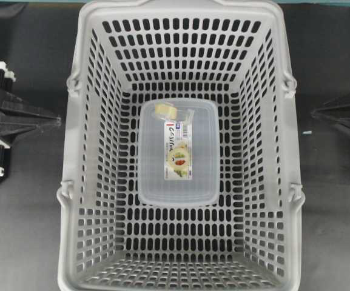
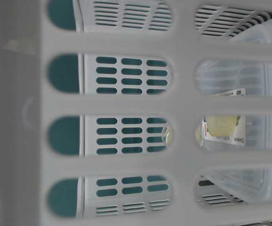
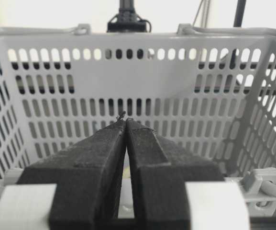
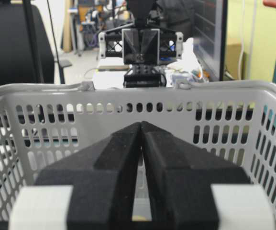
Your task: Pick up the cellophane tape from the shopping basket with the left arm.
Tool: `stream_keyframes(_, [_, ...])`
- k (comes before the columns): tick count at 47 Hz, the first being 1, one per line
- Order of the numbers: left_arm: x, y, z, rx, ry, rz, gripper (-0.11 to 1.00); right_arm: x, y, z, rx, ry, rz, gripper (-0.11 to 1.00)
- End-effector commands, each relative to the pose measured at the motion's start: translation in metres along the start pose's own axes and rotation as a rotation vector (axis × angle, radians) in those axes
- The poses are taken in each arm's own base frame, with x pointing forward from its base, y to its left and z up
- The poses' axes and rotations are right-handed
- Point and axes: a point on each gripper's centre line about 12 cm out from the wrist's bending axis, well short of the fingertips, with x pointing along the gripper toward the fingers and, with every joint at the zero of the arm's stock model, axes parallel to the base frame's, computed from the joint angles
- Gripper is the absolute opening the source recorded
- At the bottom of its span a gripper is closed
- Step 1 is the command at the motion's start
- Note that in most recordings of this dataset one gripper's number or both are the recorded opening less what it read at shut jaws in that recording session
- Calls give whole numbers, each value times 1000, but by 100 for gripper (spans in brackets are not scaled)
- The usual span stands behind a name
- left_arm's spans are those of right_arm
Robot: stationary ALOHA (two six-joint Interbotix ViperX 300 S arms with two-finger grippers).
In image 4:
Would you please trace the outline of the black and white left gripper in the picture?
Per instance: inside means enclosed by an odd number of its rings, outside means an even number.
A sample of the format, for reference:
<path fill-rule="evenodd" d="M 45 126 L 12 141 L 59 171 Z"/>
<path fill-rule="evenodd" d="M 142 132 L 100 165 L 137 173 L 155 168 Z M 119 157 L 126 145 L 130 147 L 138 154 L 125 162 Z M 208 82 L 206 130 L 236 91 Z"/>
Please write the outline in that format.
<path fill-rule="evenodd" d="M 121 58 L 130 68 L 123 76 L 125 88 L 165 87 L 160 66 L 182 58 L 184 35 L 165 28 L 115 28 L 98 36 L 99 56 Z"/>

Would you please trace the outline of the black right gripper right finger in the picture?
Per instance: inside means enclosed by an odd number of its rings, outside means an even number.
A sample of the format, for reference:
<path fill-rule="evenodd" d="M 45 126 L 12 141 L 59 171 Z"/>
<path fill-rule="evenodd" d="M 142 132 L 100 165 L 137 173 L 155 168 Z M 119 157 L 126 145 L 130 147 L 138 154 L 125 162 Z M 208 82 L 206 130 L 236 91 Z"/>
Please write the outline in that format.
<path fill-rule="evenodd" d="M 141 123 L 152 213 L 175 230 L 275 230 L 263 188 L 245 170 Z"/>

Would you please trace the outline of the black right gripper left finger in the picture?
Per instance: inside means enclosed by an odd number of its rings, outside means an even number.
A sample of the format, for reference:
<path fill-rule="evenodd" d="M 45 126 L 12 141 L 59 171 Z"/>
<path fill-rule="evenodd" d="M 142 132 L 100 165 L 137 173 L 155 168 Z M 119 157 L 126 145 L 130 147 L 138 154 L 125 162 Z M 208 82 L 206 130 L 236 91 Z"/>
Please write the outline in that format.
<path fill-rule="evenodd" d="M 43 168 L 11 212 L 11 230 L 110 230 L 132 219 L 141 124 Z"/>

